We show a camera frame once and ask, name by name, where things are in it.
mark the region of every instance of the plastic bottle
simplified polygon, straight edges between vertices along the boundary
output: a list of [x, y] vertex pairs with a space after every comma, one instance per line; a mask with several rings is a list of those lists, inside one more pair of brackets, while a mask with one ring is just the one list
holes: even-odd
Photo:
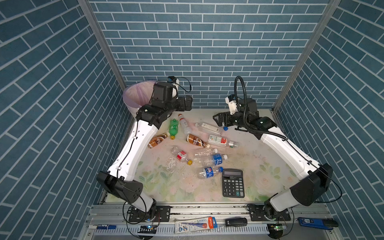
[[182, 114], [179, 114], [179, 121], [184, 133], [190, 134], [192, 132], [192, 129], [188, 126], [188, 123]]
[[186, 162], [188, 165], [191, 165], [193, 162], [188, 158], [188, 154], [181, 150], [180, 147], [172, 146], [170, 152], [173, 154], [177, 154], [177, 159], [181, 162]]
[[175, 135], [177, 134], [178, 129], [179, 129], [179, 121], [176, 119], [172, 119], [169, 125], [169, 133], [170, 133], [170, 138], [172, 140], [175, 139]]
[[196, 146], [200, 146], [200, 147], [210, 147], [211, 146], [210, 144], [201, 140], [199, 137], [196, 137], [195, 135], [192, 135], [192, 134], [188, 134], [186, 140], [187, 140], [187, 142], [189, 142], [193, 145], [196, 145]]
[[157, 136], [154, 136], [148, 143], [148, 147], [149, 148], [153, 148], [153, 147], [156, 147], [157, 145], [159, 145], [164, 139], [166, 139], [167, 137], [169, 137], [170, 134], [169, 132], [165, 132], [163, 134], [160, 134], [160, 135], [157, 135]]
[[205, 156], [199, 158], [199, 162], [202, 163], [203, 167], [216, 166], [223, 163], [223, 160], [227, 160], [228, 156], [226, 154], [215, 154], [212, 156]]
[[209, 178], [209, 177], [219, 175], [219, 173], [222, 171], [223, 171], [223, 168], [217, 167], [217, 166], [207, 167], [207, 168], [199, 168], [197, 170], [197, 177], [202, 178], [202, 179]]
[[193, 154], [193, 158], [197, 159], [197, 158], [203, 157], [203, 156], [214, 155], [214, 154], [218, 153], [218, 150], [217, 150], [217, 148], [199, 148], [199, 149], [196, 149], [196, 150], [191, 151], [191, 152]]
[[209, 125], [205, 122], [197, 122], [195, 126], [200, 132], [221, 135], [221, 128]]
[[219, 147], [232, 147], [237, 148], [239, 146], [238, 142], [229, 141], [225, 137], [209, 135], [208, 143], [219, 146]]

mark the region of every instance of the calculator screen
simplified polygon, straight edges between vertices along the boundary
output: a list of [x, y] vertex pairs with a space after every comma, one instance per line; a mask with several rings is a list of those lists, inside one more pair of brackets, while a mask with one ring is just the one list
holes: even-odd
[[237, 176], [240, 176], [241, 172], [224, 171], [224, 175], [237, 175]]

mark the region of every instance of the blue bottle label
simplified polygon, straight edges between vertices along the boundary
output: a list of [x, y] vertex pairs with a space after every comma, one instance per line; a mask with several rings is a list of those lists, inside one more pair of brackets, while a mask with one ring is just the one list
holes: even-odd
[[220, 154], [213, 155], [213, 158], [214, 158], [214, 161], [215, 161], [215, 165], [223, 163], [223, 159], [222, 159]]
[[207, 167], [205, 169], [205, 172], [207, 173], [207, 178], [214, 176], [214, 171], [213, 171], [213, 169], [211, 167]]

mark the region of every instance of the floral tablecloth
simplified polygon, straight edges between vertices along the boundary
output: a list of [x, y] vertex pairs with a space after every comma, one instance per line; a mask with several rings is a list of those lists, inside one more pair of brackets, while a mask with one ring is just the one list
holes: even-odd
[[[220, 109], [193, 109], [183, 112], [193, 133], [203, 140], [208, 134], [197, 131], [195, 122], [204, 121], [215, 125], [212, 115]], [[220, 148], [219, 153], [227, 154], [228, 160], [220, 165], [243, 171], [244, 198], [228, 198], [222, 195], [221, 174], [207, 179], [199, 179], [197, 173], [201, 164], [191, 166], [176, 161], [170, 152], [173, 145], [189, 153], [199, 148], [186, 142], [186, 135], [179, 129], [175, 140], [166, 139], [160, 145], [147, 149], [139, 162], [135, 180], [144, 185], [144, 191], [158, 202], [226, 202], [226, 201], [265, 201], [274, 194], [298, 182], [290, 167], [269, 146], [254, 135], [234, 130], [230, 127], [222, 133], [231, 141], [240, 143], [239, 148]]]

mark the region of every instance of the blue brick wall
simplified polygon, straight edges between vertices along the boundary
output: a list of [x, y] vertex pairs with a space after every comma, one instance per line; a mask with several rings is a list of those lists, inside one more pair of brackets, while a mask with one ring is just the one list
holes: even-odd
[[[342, 0], [278, 115], [289, 137], [334, 169], [327, 204], [344, 238], [383, 239], [384, 1]], [[324, 199], [338, 197], [332, 184]]]
[[259, 107], [271, 108], [327, 3], [91, 1], [127, 85], [186, 76], [195, 108], [225, 107], [237, 75]]
[[73, 239], [129, 114], [76, 0], [0, 1], [0, 239]]

